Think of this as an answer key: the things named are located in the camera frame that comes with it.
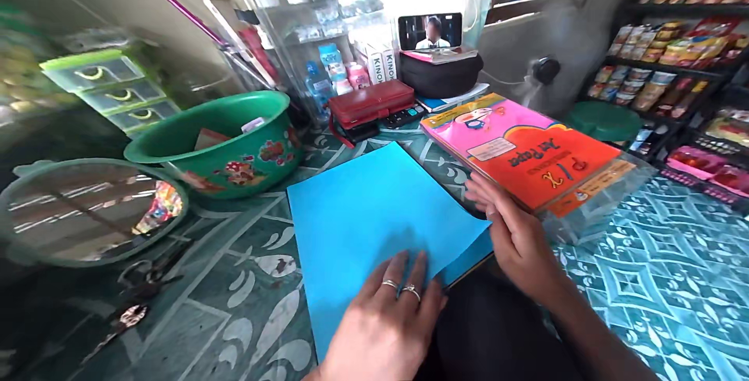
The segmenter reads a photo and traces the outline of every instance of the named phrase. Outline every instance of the green plastic basin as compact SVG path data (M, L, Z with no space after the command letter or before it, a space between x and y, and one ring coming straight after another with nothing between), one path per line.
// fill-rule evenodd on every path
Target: green plastic basin
M127 160L161 164L197 192L218 199L248 197L289 175L302 158L301 142L281 92L260 91L225 97L185 110L144 131L125 149ZM242 134L241 127L265 123ZM232 137L193 151L201 128Z

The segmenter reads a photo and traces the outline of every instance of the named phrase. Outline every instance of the glass display case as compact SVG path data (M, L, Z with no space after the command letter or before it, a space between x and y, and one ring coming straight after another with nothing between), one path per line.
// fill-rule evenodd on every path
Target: glass display case
M319 126L331 96L395 78L387 0L251 0L281 67ZM386 72L389 55L392 73Z

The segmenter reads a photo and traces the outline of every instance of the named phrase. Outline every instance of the blue paper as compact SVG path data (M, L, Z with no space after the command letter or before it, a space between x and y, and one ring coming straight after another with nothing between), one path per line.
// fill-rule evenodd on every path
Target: blue paper
M398 143L292 185L288 198L319 361L380 262L424 249L432 278L489 225L468 214Z

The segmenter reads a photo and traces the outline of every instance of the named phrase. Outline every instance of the dark pants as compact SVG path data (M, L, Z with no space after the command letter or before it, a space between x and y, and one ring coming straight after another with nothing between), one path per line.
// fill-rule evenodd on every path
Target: dark pants
M448 296L416 380L583 379L538 306L509 281L482 268Z

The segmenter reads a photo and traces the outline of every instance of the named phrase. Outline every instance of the black bag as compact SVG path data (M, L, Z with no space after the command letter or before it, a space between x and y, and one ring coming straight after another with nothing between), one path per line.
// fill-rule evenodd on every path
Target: black bag
M401 52L401 80L426 99L448 99L473 89L484 68L481 55L433 65Z

